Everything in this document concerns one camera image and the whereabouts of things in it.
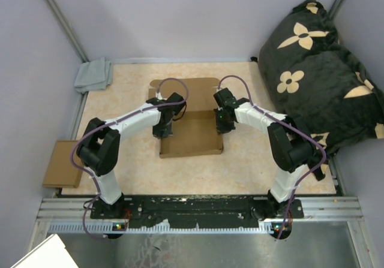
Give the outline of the brown cardboard box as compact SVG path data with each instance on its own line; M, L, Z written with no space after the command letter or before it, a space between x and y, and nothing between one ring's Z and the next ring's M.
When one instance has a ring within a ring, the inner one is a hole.
M160 94L168 98L176 92L185 96L189 92L187 108L182 109L183 117L177 116L172 123L172 135L160 140L159 156L180 158L187 156L219 155L223 151L223 136L216 131L214 100L219 80L215 77L168 80L164 84L160 79L150 82L148 97L155 96L157 88Z

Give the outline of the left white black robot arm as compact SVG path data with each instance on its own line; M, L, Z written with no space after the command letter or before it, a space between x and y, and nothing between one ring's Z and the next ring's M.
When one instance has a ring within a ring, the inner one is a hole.
M163 139L172 135L173 118L186 107L186 99L174 92L166 99L153 97L138 109L118 118L89 121L83 137L71 151L84 165L82 170L95 183L98 197L104 202L103 210L111 218L124 212L123 193L117 183L114 168L118 162L120 144L127 138L149 127L152 135Z

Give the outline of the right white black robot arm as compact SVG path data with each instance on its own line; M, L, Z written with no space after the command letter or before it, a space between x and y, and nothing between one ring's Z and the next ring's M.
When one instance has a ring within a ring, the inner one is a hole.
M236 129L236 124L244 124L268 136L278 171L268 192L271 200L267 209L271 216L282 217L289 210L287 201L316 150L302 119L261 109L246 98L237 100L227 88L216 91L214 99L218 105L214 109L217 133L229 133Z

